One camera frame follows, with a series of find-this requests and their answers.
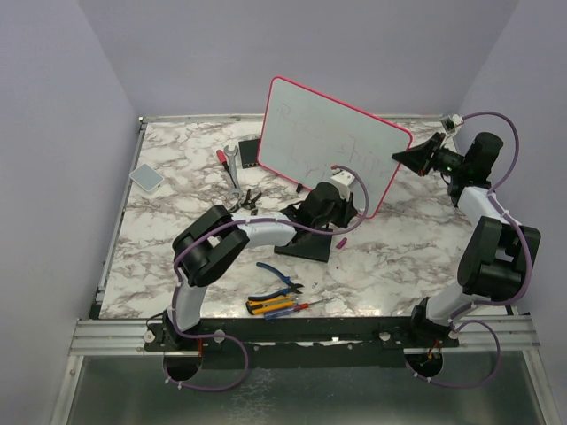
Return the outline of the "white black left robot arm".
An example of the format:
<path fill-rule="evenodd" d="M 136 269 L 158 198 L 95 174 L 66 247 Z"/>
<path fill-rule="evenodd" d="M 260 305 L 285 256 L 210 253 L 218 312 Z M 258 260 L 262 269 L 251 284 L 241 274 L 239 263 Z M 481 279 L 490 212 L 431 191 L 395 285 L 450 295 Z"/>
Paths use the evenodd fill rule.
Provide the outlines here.
<path fill-rule="evenodd" d="M 170 306 L 165 338 L 176 349 L 190 347 L 200 322 L 207 287 L 219 280 L 245 249 L 263 246 L 313 248 L 315 242 L 345 234 L 358 226 L 350 189 L 320 182 L 305 199 L 265 216 L 237 218 L 215 205 L 172 243 L 178 279 Z"/>

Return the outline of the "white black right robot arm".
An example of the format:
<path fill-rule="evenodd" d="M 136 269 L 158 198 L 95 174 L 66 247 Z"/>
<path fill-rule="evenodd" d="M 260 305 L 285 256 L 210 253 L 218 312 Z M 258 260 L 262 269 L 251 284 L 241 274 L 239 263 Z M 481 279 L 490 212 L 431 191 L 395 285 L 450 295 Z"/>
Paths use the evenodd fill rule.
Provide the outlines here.
<path fill-rule="evenodd" d="M 429 140 L 392 159 L 413 173 L 438 172 L 448 179 L 447 194 L 474 230 L 454 283 L 413 308 L 408 339 L 426 346 L 452 333 L 452 324 L 478 305 L 512 304 L 525 293 L 540 245 L 538 229 L 519 224 L 497 200 L 488 180 L 503 141 L 481 132 L 463 155 L 444 147 L 445 136 Z"/>

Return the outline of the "pink framed whiteboard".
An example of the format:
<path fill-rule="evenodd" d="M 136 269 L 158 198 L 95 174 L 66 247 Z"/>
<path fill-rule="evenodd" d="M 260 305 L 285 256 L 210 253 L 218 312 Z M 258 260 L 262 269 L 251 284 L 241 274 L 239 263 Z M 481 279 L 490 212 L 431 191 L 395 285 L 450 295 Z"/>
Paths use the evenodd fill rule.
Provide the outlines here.
<path fill-rule="evenodd" d="M 335 165 L 354 170 L 360 185 L 354 205 L 373 218 L 400 164 L 392 155 L 413 142 L 409 130 L 282 76 L 270 83 L 258 162 L 287 180 L 312 189 L 331 177 Z"/>

